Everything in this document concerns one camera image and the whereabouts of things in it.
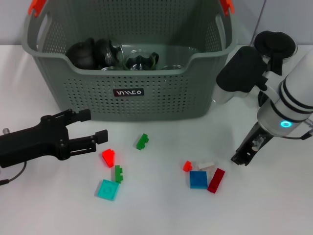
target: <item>gray plastic basket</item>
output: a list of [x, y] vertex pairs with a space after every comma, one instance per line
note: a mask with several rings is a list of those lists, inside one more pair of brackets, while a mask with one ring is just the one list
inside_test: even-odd
[[[61, 110], [89, 108], [97, 120], [195, 118], [208, 111], [216, 76], [235, 48], [233, 17], [230, 9], [224, 15], [218, 0], [47, 0], [37, 17], [34, 9], [27, 16], [22, 46]], [[65, 52], [89, 37], [114, 37], [125, 54], [156, 52], [157, 69], [184, 68], [81, 70]], [[113, 93], [138, 88], [144, 95]]]

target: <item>cable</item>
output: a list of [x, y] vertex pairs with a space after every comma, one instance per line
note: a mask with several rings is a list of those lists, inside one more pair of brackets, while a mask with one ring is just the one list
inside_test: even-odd
[[284, 138], [284, 139], [288, 139], [288, 140], [301, 140], [301, 137], [288, 137], [288, 136], [283, 136], [281, 138]]
[[27, 165], [27, 162], [24, 162], [24, 166], [23, 166], [22, 170], [16, 176], [14, 176], [12, 179], [0, 180], [0, 186], [8, 184], [8, 183], [12, 182], [13, 180], [15, 180], [16, 178], [18, 178], [24, 172], [26, 165]]

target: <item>white table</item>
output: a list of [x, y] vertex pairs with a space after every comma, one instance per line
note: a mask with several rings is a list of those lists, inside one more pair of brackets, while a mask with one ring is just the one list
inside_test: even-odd
[[[284, 73], [310, 48], [300, 46]], [[110, 140], [96, 153], [64, 162], [51, 156], [29, 161], [18, 179], [0, 187], [0, 234], [312, 234], [313, 140], [274, 138], [247, 167], [230, 161], [257, 121], [255, 94], [213, 107], [198, 119], [68, 126], [71, 138], [107, 129]], [[0, 46], [0, 110], [0, 129], [12, 132], [60, 111], [21, 46]], [[292, 135], [307, 130], [303, 125]], [[150, 141], [139, 151], [134, 144], [142, 133]], [[102, 179], [113, 175], [100, 156], [108, 148], [124, 171], [114, 202], [95, 196]], [[213, 161], [226, 171], [216, 194], [189, 188], [181, 169], [186, 160]], [[0, 179], [21, 168], [0, 169]]]

